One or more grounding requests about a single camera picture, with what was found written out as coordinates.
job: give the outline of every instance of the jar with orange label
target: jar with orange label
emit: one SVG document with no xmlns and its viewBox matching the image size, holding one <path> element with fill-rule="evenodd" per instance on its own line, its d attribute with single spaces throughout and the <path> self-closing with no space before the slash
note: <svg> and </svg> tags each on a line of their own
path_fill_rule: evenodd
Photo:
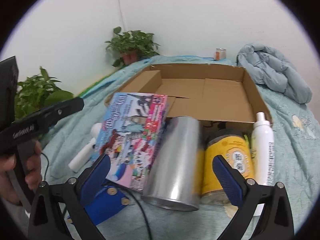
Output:
<svg viewBox="0 0 320 240">
<path fill-rule="evenodd" d="M 212 170 L 212 160 L 222 155 L 233 169 L 237 169 L 245 179 L 254 179 L 254 170 L 249 146 L 242 132 L 236 129 L 221 129 L 209 136 L 204 153 L 204 180 L 202 204 L 227 204 L 229 200 Z"/>
<path fill-rule="evenodd" d="M 215 60 L 225 59 L 227 57 L 227 50 L 222 48 L 216 48 Z"/>
</svg>

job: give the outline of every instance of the spray nozzle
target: spray nozzle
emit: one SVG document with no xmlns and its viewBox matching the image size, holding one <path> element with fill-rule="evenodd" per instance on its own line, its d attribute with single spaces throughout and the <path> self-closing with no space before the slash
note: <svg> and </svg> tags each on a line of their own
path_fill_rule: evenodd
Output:
<svg viewBox="0 0 320 240">
<path fill-rule="evenodd" d="M 265 117 L 264 117 L 264 112 L 258 112 L 257 113 L 257 122 L 260 122 L 260 121 L 265 121 Z"/>
</svg>

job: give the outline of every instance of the white plastic bottle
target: white plastic bottle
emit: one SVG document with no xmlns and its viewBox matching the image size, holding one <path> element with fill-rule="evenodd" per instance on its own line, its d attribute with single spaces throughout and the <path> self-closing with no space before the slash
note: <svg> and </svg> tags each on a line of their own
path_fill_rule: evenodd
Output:
<svg viewBox="0 0 320 240">
<path fill-rule="evenodd" d="M 100 132 L 100 129 L 102 127 L 102 123 L 95 123 L 90 131 L 91 136 L 93 137 L 90 142 L 84 146 L 80 152 L 71 160 L 71 162 L 68 164 L 68 167 L 73 171 L 73 172 L 78 172 L 83 165 L 85 165 L 93 152 L 93 145 L 96 143 L 96 139 L 98 137 L 98 134 Z"/>
<path fill-rule="evenodd" d="M 252 162 L 255 180 L 260 185 L 273 186 L 275 166 L 275 146 L 273 131 L 270 122 L 265 119 L 264 113 L 257 113 L 257 121 L 253 124 Z M 260 216 L 264 204 L 259 204 L 254 216 Z"/>
</svg>

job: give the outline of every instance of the silver metal can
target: silver metal can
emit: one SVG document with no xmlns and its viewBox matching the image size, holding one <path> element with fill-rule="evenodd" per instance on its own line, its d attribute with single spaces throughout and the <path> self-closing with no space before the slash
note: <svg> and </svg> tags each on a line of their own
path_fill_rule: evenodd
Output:
<svg viewBox="0 0 320 240">
<path fill-rule="evenodd" d="M 227 50 L 222 48 L 216 48 L 215 60 L 225 59 L 227 57 Z"/>
<path fill-rule="evenodd" d="M 145 202 L 178 211 L 199 209 L 204 165 L 201 129 L 192 117 L 170 120 L 143 189 Z"/>
</svg>

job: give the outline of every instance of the screw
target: screw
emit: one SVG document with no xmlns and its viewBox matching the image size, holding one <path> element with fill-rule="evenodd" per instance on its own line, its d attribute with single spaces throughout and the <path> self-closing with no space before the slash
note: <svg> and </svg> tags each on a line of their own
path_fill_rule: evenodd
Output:
<svg viewBox="0 0 320 240">
<path fill-rule="evenodd" d="M 109 194 L 109 195 L 115 195 L 115 194 L 117 194 L 117 189 L 115 188 L 115 187 L 110 187 L 110 188 L 108 188 L 107 189 L 107 193 Z"/>
<path fill-rule="evenodd" d="M 41 182 L 39 183 L 39 187 L 44 187 L 45 184 L 47 184 L 45 181 L 41 181 Z"/>
<path fill-rule="evenodd" d="M 76 178 L 70 178 L 70 179 L 68 179 L 68 183 L 71 184 L 71 185 L 75 184 L 76 182 L 77 182 L 77 179 L 76 179 Z"/>
<path fill-rule="evenodd" d="M 127 199 L 126 197 L 123 197 L 123 198 L 121 199 L 121 204 L 122 204 L 122 205 L 127 206 L 127 205 L 129 205 L 129 203 L 130 203 L 130 200 Z"/>
<path fill-rule="evenodd" d="M 247 183 L 249 185 L 254 185 L 256 182 L 254 181 L 254 179 L 247 179 Z"/>
<path fill-rule="evenodd" d="M 278 183 L 277 183 L 277 186 L 278 186 L 279 188 L 283 188 L 283 187 L 284 187 L 284 185 L 283 185 L 282 182 L 278 182 Z"/>
</svg>

